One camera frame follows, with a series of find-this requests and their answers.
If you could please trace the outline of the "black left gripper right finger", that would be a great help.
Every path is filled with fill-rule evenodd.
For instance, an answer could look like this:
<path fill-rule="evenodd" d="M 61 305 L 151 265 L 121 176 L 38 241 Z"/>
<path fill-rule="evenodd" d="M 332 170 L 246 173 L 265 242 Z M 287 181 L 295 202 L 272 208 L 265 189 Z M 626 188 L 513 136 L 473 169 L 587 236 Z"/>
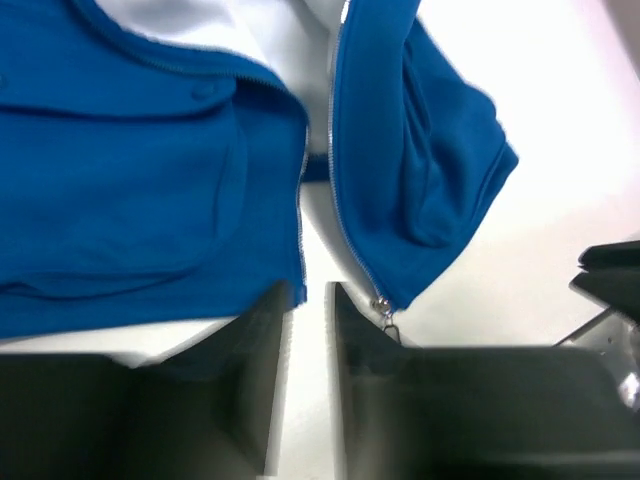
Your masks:
<path fill-rule="evenodd" d="M 348 479 L 635 479 L 639 423 L 576 347 L 418 348 L 329 290 Z"/>

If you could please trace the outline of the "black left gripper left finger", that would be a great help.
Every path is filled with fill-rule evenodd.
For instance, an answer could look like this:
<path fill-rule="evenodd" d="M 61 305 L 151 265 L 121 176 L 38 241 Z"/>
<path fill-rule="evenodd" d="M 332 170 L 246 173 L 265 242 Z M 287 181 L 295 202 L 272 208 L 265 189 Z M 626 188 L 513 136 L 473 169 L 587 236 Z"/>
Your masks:
<path fill-rule="evenodd" d="M 270 471 L 286 282 L 159 363 L 1 358 L 5 479 L 255 479 Z"/>

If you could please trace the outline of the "blue zip-up jacket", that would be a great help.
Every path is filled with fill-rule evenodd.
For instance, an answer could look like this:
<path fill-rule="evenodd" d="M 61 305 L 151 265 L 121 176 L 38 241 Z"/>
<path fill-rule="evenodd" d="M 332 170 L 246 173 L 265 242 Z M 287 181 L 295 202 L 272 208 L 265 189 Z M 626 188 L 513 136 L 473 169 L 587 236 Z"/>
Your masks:
<path fill-rule="evenodd" d="M 1 334 L 302 303 L 306 181 L 390 314 L 517 162 L 415 1 L 5 1 Z"/>

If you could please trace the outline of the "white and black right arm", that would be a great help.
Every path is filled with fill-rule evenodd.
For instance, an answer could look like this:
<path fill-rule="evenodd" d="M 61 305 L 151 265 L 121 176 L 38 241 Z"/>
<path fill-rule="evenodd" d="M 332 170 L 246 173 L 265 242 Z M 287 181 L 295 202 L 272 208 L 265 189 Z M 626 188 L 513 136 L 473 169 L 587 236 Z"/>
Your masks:
<path fill-rule="evenodd" d="M 557 346 L 581 382 L 600 382 L 639 412 L 639 242 L 588 247 L 570 288 L 603 308 Z"/>

